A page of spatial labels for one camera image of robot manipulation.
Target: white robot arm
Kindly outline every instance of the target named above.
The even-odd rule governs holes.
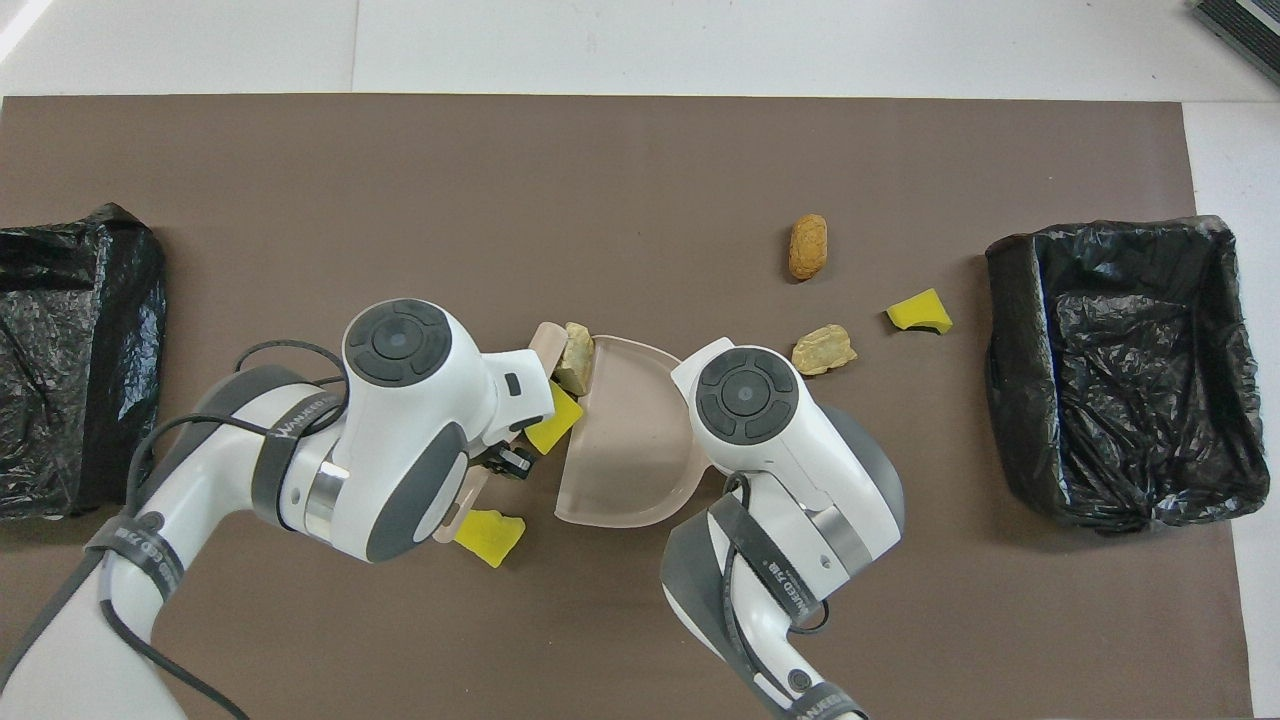
[[[774,717],[865,719],[787,635],[901,538],[897,473],[771,350],[719,340],[672,379],[694,436],[730,475],[719,501],[671,533],[662,584],[672,610]]]
[[[168,660],[140,652],[155,653],[156,614],[224,516],[253,510],[360,560],[388,560],[445,520],[470,464],[527,473],[530,459],[503,441],[553,413],[534,351],[481,354],[453,316],[420,300],[361,313],[342,364],[344,413],[337,396],[274,365],[201,400],[205,420],[90,542],[0,667],[0,717],[184,717],[152,667]],[[68,675],[76,682],[49,692],[50,678]]]

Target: rock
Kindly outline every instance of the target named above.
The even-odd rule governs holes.
[[[819,375],[838,368],[858,354],[849,345],[849,332],[840,325],[824,325],[796,341],[791,364],[804,375]]]
[[[787,268],[796,279],[806,281],[827,264],[827,220],[805,215],[791,228]]]
[[[591,356],[595,354],[595,341],[591,333],[577,323],[564,323],[568,331],[568,343],[564,354],[556,364],[552,377],[562,388],[579,397],[591,389]]]

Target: plastic dish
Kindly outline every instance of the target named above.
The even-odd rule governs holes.
[[[621,337],[593,340],[591,392],[579,398],[584,415],[570,436],[556,516],[600,528],[659,523],[710,465],[671,380],[680,360]]]

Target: bin lined with trash bag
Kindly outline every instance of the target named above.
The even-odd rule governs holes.
[[[1221,219],[1053,225],[986,255],[987,389],[1014,495],[1107,534],[1262,506],[1257,366]]]
[[[155,425],[164,254],[118,205],[0,229],[0,519],[119,502]]]

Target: yellow sponge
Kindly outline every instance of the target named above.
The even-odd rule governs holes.
[[[497,568],[524,534],[525,521],[520,518],[507,518],[497,510],[472,510],[462,519],[453,542]]]
[[[543,455],[550,452],[559,438],[564,437],[564,433],[582,416],[582,407],[556,383],[552,383],[552,398],[556,401],[556,414],[525,428],[525,437]]]
[[[888,313],[888,319],[893,320],[893,324],[902,331],[932,328],[938,331],[938,334],[946,334],[951,329],[951,315],[947,315],[947,309],[942,306],[938,291],[932,287],[915,297],[909,297],[891,306],[886,313]]]

